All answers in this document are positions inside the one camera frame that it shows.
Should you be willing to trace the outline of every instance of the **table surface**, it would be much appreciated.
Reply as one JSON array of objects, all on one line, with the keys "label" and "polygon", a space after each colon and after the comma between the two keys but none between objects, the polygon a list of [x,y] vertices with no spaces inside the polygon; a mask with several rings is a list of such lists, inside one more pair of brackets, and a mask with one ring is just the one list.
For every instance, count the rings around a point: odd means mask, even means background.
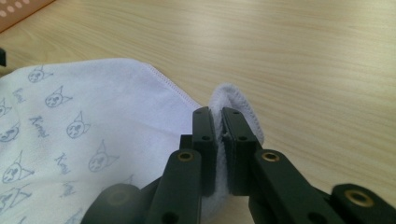
[{"label": "table surface", "polygon": [[[394,1],[57,0],[0,34],[8,67],[151,63],[201,105],[238,86],[315,187],[355,183],[396,206]],[[213,223],[253,223],[232,197]]]}]

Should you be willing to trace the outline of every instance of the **cat face print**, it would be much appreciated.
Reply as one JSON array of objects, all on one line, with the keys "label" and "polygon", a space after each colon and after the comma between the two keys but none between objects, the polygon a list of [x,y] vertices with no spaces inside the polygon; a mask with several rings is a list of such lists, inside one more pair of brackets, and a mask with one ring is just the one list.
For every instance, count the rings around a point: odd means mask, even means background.
[{"label": "cat face print", "polygon": [[24,179],[25,177],[34,174],[34,171],[29,171],[21,166],[21,155],[12,163],[3,174],[3,183],[8,184],[17,180]]},{"label": "cat face print", "polygon": [[0,118],[8,113],[9,110],[11,110],[11,107],[6,106],[6,100],[3,98],[3,100],[0,102]]},{"label": "cat face print", "polygon": [[29,81],[31,81],[33,83],[37,83],[51,75],[53,75],[53,74],[44,72],[43,66],[38,66],[37,68],[35,68],[35,70],[33,70],[29,74],[28,78],[29,78]]},{"label": "cat face print", "polygon": [[82,119],[82,112],[69,124],[66,129],[67,135],[71,138],[78,138],[90,129],[91,125],[84,122]]},{"label": "cat face print", "polygon": [[96,154],[91,157],[91,160],[88,163],[88,168],[91,172],[96,173],[102,171],[107,166],[110,166],[118,158],[119,157],[107,155],[105,143],[104,141],[102,141],[102,144],[96,151]]},{"label": "cat face print", "polygon": [[56,107],[60,104],[64,104],[67,101],[71,100],[71,97],[66,97],[62,95],[62,86],[59,88],[57,91],[55,91],[53,94],[51,94],[49,97],[46,99],[46,106],[48,107]]},{"label": "cat face print", "polygon": [[0,216],[8,209],[15,207],[17,204],[29,198],[32,194],[22,192],[21,189],[11,189],[0,194]]},{"label": "cat face print", "polygon": [[14,140],[20,132],[20,124],[17,123],[12,128],[0,133],[0,142],[9,142]]}]

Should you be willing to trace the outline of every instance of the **folded cloth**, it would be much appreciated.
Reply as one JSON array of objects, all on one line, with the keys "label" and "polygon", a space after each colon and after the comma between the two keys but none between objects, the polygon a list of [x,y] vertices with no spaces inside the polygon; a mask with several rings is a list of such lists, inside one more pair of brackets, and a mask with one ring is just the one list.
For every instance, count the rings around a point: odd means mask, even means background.
[{"label": "folded cloth", "polygon": [[[236,87],[217,92],[210,107],[218,136],[224,105],[242,109],[262,135]],[[77,224],[104,188],[145,187],[191,133],[199,107],[151,65],[128,59],[31,66],[0,78],[0,223]],[[228,194],[225,169],[219,151],[204,221]]]}]

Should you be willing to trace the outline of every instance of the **screw hole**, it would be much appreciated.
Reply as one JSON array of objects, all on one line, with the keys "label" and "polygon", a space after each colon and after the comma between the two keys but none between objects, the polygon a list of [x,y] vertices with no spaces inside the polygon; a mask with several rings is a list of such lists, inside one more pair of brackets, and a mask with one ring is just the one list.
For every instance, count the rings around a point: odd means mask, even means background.
[{"label": "screw hole", "polygon": [[163,214],[163,224],[176,224],[178,222],[178,215],[172,212]]},{"label": "screw hole", "polygon": [[327,224],[327,219],[323,215],[319,213],[309,213],[308,214],[309,220],[314,224]]},{"label": "screw hole", "polygon": [[272,152],[262,153],[262,158],[265,159],[266,161],[279,161],[280,160],[279,156]]},{"label": "screw hole", "polygon": [[354,204],[362,207],[371,207],[374,201],[367,194],[360,190],[349,189],[345,191],[346,197]]},{"label": "screw hole", "polygon": [[120,206],[127,203],[130,199],[130,194],[125,189],[116,189],[107,197],[107,202],[111,206]]},{"label": "screw hole", "polygon": [[190,152],[182,152],[177,155],[180,161],[192,161],[194,156]]}]

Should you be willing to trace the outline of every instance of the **orange object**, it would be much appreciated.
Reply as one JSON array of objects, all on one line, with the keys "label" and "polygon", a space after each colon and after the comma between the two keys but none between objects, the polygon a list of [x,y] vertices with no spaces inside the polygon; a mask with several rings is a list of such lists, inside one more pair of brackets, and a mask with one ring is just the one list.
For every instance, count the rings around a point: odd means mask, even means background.
[{"label": "orange object", "polygon": [[0,32],[54,0],[0,0]]}]

